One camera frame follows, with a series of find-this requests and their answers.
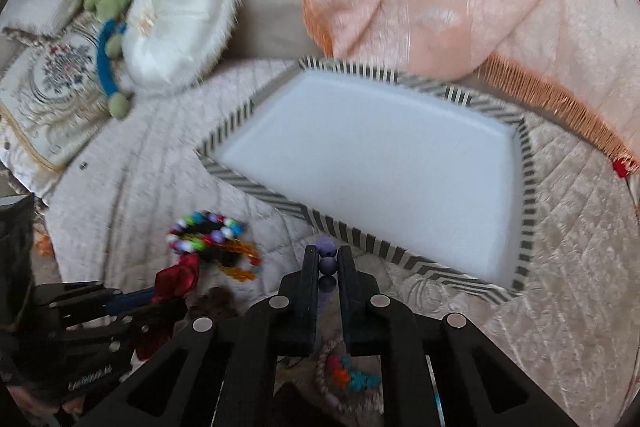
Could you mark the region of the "embroidered floral square pillow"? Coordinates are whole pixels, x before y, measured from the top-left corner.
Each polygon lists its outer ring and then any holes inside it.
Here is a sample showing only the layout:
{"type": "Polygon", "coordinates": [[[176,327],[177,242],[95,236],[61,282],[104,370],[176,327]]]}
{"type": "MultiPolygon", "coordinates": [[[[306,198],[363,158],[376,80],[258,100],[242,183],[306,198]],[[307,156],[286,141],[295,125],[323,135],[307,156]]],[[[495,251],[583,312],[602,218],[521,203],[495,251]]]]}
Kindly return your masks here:
{"type": "Polygon", "coordinates": [[[101,29],[81,14],[58,38],[15,54],[1,74],[1,164],[43,202],[111,118],[96,73],[101,29]]]}

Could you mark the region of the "red ribbon bow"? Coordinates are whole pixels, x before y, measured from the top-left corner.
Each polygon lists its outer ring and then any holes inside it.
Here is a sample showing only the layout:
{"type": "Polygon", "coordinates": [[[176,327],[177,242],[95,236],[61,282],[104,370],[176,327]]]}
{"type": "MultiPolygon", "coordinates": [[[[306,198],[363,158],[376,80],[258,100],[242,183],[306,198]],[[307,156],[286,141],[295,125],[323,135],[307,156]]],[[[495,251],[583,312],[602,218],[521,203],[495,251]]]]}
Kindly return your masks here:
{"type": "Polygon", "coordinates": [[[172,297],[186,297],[198,287],[201,261],[198,254],[182,255],[176,265],[156,273],[153,303],[172,297]]]}

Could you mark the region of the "brown scrunchie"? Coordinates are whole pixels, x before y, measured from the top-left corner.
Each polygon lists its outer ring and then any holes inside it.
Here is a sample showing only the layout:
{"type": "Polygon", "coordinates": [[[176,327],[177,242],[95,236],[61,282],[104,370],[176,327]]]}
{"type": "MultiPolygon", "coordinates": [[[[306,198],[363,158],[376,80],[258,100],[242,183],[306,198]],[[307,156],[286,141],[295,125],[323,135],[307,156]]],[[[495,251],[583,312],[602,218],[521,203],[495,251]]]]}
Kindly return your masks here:
{"type": "Polygon", "coordinates": [[[191,320],[205,317],[214,322],[225,322],[238,317],[239,313],[234,309],[233,296],[223,287],[212,287],[206,294],[201,295],[189,308],[191,320]]]}

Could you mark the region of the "round white satin cushion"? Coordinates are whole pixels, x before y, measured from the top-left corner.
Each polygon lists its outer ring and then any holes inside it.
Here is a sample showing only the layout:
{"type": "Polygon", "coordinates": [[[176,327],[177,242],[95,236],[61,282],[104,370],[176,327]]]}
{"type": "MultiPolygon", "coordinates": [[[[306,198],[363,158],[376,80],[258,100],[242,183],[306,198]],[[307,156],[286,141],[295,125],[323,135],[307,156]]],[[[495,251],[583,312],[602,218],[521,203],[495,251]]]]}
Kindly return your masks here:
{"type": "Polygon", "coordinates": [[[141,95],[203,80],[228,46],[241,0],[134,0],[122,37],[126,73],[141,95]]]}

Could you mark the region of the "green and blue plush toy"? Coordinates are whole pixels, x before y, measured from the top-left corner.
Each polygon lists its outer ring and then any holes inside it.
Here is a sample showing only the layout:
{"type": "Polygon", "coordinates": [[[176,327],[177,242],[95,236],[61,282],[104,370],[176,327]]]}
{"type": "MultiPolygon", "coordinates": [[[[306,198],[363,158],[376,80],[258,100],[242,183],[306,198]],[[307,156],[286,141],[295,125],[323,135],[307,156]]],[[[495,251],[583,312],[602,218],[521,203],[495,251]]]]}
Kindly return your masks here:
{"type": "Polygon", "coordinates": [[[110,115],[124,119],[130,111],[130,102],[117,87],[112,71],[113,58],[122,52],[122,36],[127,23],[126,13],[132,0],[84,0],[84,10],[91,12],[101,24],[96,44],[96,75],[107,98],[110,115]]]}

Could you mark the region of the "quilted beige bedspread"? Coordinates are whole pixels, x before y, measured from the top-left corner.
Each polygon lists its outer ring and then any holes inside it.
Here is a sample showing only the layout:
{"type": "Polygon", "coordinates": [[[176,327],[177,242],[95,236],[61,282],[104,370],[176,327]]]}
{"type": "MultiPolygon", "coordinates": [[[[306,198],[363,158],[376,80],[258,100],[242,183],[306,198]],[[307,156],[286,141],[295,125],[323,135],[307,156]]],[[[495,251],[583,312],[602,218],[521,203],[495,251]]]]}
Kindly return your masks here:
{"type": "Polygon", "coordinates": [[[280,426],[314,358],[332,419],[616,426],[639,373],[639,225],[611,161],[480,92],[391,70],[239,61],[137,95],[68,167],[66,282],[224,278],[183,231],[233,232],[240,313],[192,321],[89,426],[280,426]]]}

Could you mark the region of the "striped white jewelry tray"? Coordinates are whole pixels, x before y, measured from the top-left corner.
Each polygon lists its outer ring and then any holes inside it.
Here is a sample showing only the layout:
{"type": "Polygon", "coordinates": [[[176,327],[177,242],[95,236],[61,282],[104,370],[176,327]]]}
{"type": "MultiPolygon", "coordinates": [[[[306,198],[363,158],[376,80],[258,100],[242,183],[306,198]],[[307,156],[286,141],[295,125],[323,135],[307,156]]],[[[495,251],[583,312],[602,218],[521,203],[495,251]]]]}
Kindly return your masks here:
{"type": "Polygon", "coordinates": [[[306,56],[216,124],[205,170],[362,251],[505,303],[532,262],[522,114],[452,82],[306,56]]]}

